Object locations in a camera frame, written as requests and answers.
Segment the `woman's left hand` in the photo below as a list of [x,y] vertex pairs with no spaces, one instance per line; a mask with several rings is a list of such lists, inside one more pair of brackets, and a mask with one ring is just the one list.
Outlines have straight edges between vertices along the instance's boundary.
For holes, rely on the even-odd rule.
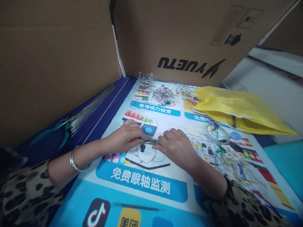
[[102,139],[107,153],[126,152],[143,142],[144,133],[134,120],[127,120],[120,128]]

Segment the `leopard print clothing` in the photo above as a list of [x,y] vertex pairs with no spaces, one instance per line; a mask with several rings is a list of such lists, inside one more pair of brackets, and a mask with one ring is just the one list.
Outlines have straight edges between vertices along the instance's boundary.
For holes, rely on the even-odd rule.
[[0,186],[3,226],[44,227],[49,209],[63,203],[62,192],[48,178],[49,161],[13,172]]
[[291,226],[280,214],[263,206],[240,184],[226,180],[228,189],[225,197],[204,202],[216,226]]

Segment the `woman's right hand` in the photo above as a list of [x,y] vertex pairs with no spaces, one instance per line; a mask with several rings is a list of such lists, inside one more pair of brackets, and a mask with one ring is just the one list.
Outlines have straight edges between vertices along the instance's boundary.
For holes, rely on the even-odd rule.
[[144,132],[140,126],[132,119],[125,123],[110,134],[108,137],[101,139],[103,147],[108,154],[126,152],[139,143],[143,142]]
[[160,144],[152,148],[161,151],[176,165],[185,171],[189,171],[197,159],[201,159],[194,150],[189,138],[180,129],[172,128],[158,137]]

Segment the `tiktok logo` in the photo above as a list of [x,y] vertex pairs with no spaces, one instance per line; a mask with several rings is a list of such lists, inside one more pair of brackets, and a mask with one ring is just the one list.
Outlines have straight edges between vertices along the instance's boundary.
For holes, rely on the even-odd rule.
[[104,227],[109,211],[110,203],[108,201],[94,199],[84,218],[82,227]]

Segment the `cardboard box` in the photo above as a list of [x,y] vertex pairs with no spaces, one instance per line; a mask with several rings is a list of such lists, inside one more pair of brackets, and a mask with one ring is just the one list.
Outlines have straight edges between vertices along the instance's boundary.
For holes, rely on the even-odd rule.
[[[131,76],[217,86],[292,2],[119,0],[120,56]],[[120,78],[110,3],[0,1],[0,145],[20,144]]]
[[218,86],[295,0],[117,1],[125,72]]
[[109,3],[0,1],[0,145],[20,144],[120,78]]
[[303,2],[285,17],[261,47],[303,56]]

